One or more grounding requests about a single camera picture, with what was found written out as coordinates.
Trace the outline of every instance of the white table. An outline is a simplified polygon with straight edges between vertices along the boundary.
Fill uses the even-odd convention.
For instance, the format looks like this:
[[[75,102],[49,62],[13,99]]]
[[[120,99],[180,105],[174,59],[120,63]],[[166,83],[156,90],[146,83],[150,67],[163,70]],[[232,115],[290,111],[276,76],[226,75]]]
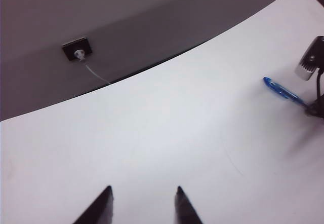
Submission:
[[[173,223],[178,185],[206,224],[323,223],[324,125],[262,81],[313,101],[294,68],[323,34],[316,0],[277,0],[157,67],[2,121],[3,223],[73,223],[107,185],[113,224]]]

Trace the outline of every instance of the black wall plate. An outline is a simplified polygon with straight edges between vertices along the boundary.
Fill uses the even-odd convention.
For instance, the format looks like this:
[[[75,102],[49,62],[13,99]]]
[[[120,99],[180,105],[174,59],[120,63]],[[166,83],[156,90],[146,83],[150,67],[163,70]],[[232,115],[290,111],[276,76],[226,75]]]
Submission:
[[[82,49],[85,52],[85,55],[92,54],[92,49],[90,47],[89,41],[87,38],[80,38],[62,45],[62,49],[68,58],[68,60],[72,61],[77,59],[74,55],[76,50]]]

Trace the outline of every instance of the black cable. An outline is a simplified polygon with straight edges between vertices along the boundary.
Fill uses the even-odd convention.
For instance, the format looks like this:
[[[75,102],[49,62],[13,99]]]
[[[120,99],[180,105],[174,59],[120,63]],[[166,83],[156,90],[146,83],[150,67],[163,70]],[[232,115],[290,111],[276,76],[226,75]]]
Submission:
[[[317,78],[316,78],[316,92],[317,92],[317,103],[318,103],[318,112],[319,115],[324,118],[324,113],[323,113],[323,104],[321,101],[321,97],[320,97],[320,77],[323,74],[324,69],[319,69],[318,74],[317,74]]]

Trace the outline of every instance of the pen clip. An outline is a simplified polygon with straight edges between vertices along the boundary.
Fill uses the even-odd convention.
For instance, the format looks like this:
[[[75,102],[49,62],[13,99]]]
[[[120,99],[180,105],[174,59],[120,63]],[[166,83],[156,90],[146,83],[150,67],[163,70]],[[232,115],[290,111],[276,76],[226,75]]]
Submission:
[[[264,83],[270,89],[272,89],[275,93],[277,93],[278,95],[282,96],[285,99],[289,99],[289,96],[286,95],[285,90],[282,88],[281,85],[273,82],[272,79],[271,78],[268,78],[268,77],[264,77],[263,80],[264,80]]]

